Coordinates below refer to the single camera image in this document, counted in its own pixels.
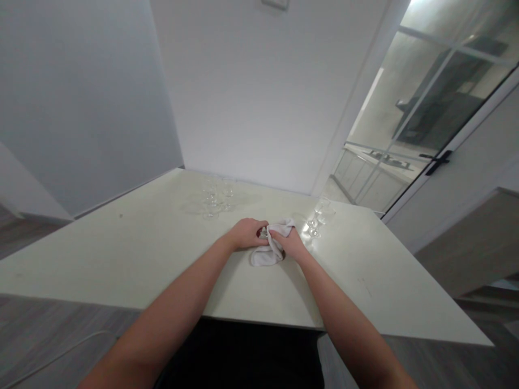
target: light switch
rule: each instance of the light switch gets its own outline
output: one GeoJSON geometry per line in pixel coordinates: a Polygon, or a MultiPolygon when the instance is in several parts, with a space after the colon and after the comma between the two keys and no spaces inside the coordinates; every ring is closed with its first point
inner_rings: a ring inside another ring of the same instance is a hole
{"type": "Polygon", "coordinates": [[[263,4],[279,8],[282,11],[286,11],[288,9],[289,0],[261,0],[261,2],[263,4]]]}

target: hand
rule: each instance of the hand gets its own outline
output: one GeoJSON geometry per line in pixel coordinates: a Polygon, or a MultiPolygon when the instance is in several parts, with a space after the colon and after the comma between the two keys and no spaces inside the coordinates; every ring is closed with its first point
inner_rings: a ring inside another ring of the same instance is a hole
{"type": "Polygon", "coordinates": [[[266,220],[259,222],[251,218],[241,219],[225,236],[229,238],[234,249],[268,246],[269,241],[267,239],[259,238],[261,229],[268,225],[269,222],[266,220]]]}
{"type": "Polygon", "coordinates": [[[270,230],[270,235],[276,239],[281,244],[281,246],[283,246],[283,249],[287,252],[287,254],[296,261],[299,261],[305,254],[308,253],[308,250],[301,241],[301,238],[299,237],[295,227],[292,227],[292,230],[287,237],[284,237],[280,233],[272,230],[270,230]]]}

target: glass door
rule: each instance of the glass door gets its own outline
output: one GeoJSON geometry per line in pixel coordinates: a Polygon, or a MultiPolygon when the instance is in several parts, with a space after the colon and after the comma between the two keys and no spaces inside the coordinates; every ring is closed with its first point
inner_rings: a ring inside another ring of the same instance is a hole
{"type": "Polygon", "coordinates": [[[330,176],[345,201],[382,217],[518,62],[518,1],[412,0],[330,176]]]}

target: white cloth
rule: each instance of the white cloth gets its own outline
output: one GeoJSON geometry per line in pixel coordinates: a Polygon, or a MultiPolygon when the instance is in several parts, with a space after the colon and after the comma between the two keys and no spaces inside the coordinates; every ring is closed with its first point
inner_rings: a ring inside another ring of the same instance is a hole
{"type": "Polygon", "coordinates": [[[252,266],[272,266],[283,260],[283,248],[278,241],[270,236],[270,230],[279,232],[284,237],[288,236],[290,230],[294,226],[293,219],[283,219],[278,224],[270,224],[267,226],[268,246],[260,246],[252,252],[250,256],[250,264],[252,266]]]}

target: glass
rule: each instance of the glass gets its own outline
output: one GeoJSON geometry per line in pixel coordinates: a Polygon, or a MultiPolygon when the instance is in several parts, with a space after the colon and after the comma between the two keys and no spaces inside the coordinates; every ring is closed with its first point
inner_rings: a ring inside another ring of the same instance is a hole
{"type": "Polygon", "coordinates": [[[356,205],[356,198],[378,163],[379,155],[380,152],[363,147],[344,147],[344,155],[334,172],[334,179],[350,203],[356,205]]]}
{"type": "Polygon", "coordinates": [[[321,233],[320,233],[319,229],[323,225],[329,224],[333,220],[334,216],[335,216],[335,210],[333,208],[331,208],[331,207],[321,208],[320,213],[317,215],[317,226],[313,229],[309,229],[308,234],[310,234],[310,236],[312,238],[320,238],[321,233]]]}
{"type": "Polygon", "coordinates": [[[319,215],[319,213],[322,212],[322,210],[324,208],[329,207],[329,206],[330,206],[330,200],[328,200],[326,197],[319,198],[319,200],[317,201],[317,204],[314,207],[314,218],[312,220],[307,221],[307,224],[310,228],[317,227],[317,225],[318,225],[317,216],[319,215]]]}
{"type": "Polygon", "coordinates": [[[202,217],[205,220],[218,219],[219,204],[216,196],[208,196],[204,201],[205,212],[202,217]]]}
{"type": "Polygon", "coordinates": [[[218,181],[219,177],[215,175],[205,176],[203,181],[203,191],[205,194],[204,209],[202,217],[205,220],[213,220],[218,218],[218,181]]]}
{"type": "Polygon", "coordinates": [[[225,203],[223,204],[224,211],[232,210],[231,198],[234,195],[234,187],[236,184],[235,178],[224,178],[222,179],[222,193],[225,196],[225,203]]]}
{"type": "Polygon", "coordinates": [[[385,150],[449,49],[397,33],[353,125],[349,142],[385,150]]]}
{"type": "Polygon", "coordinates": [[[358,195],[357,204],[373,211],[387,212],[429,162],[426,158],[417,161],[384,154],[380,165],[358,195]]]}
{"type": "Polygon", "coordinates": [[[485,0],[411,0],[401,25],[457,40],[485,0]]]}
{"type": "Polygon", "coordinates": [[[519,60],[519,2],[492,0],[464,36],[463,44],[487,54],[519,60]]]}
{"type": "Polygon", "coordinates": [[[218,189],[218,176],[205,176],[202,190],[208,197],[216,197],[218,189]]]}
{"type": "MultiPolygon", "coordinates": [[[[411,157],[434,156],[476,113],[509,72],[503,66],[455,53],[388,151],[411,157]]],[[[406,118],[404,114],[398,127],[406,118]]]]}

